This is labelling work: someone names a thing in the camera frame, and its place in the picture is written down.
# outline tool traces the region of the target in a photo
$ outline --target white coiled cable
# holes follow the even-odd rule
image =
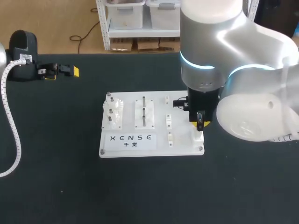
[[[19,134],[17,131],[17,128],[15,127],[14,124],[14,119],[13,116],[10,112],[9,106],[8,106],[8,101],[7,101],[7,96],[6,96],[6,80],[7,80],[7,76],[10,72],[10,70],[16,66],[16,65],[23,65],[26,64],[27,61],[25,59],[20,59],[20,60],[16,60],[16,61],[11,61],[11,63],[8,64],[8,66],[4,69],[2,77],[1,77],[1,95],[2,95],[2,103],[4,106],[4,110],[7,116],[7,119],[9,121],[11,130],[13,131],[14,134],[14,141],[16,144],[16,149],[17,149],[17,156],[15,158],[15,161],[13,163],[13,165],[11,166],[10,169],[8,169],[7,171],[0,173],[0,177],[4,177],[9,175],[11,172],[13,172],[16,167],[19,165],[20,159],[21,159],[21,142],[20,142],[20,138],[19,138]]]

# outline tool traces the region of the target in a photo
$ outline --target black device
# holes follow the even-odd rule
[[[10,38],[9,49],[6,50],[6,55],[7,62],[19,59],[31,61],[31,64],[27,66],[15,66],[9,74],[9,80],[32,81],[36,79],[56,79],[56,75],[59,73],[67,76],[78,76],[78,69],[71,65],[57,63],[41,64],[38,60],[37,38],[31,32],[24,30],[15,31]]]

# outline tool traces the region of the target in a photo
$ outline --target white shelf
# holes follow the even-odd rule
[[[109,26],[110,38],[126,37],[178,37],[178,30],[159,30],[152,29],[150,19],[150,9],[145,7],[143,10],[143,28],[142,29],[114,29],[110,17],[107,20]]]

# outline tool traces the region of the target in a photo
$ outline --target metal shelf rack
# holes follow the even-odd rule
[[[110,38],[126,37],[178,37],[179,30],[156,30],[152,29],[150,11],[146,7],[143,14],[142,29],[114,29],[111,17],[106,16],[105,0],[96,0],[100,26],[105,50],[110,50]],[[248,18],[253,21],[256,16],[259,0],[249,0]]]

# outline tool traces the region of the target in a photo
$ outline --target cardboard box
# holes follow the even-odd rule
[[[180,51],[180,39],[179,37],[162,37],[160,39],[160,48],[164,50]]]
[[[137,44],[138,44],[138,50],[158,49],[159,38],[138,38]]]
[[[132,38],[112,38],[110,41],[111,51],[130,52],[133,46]]]

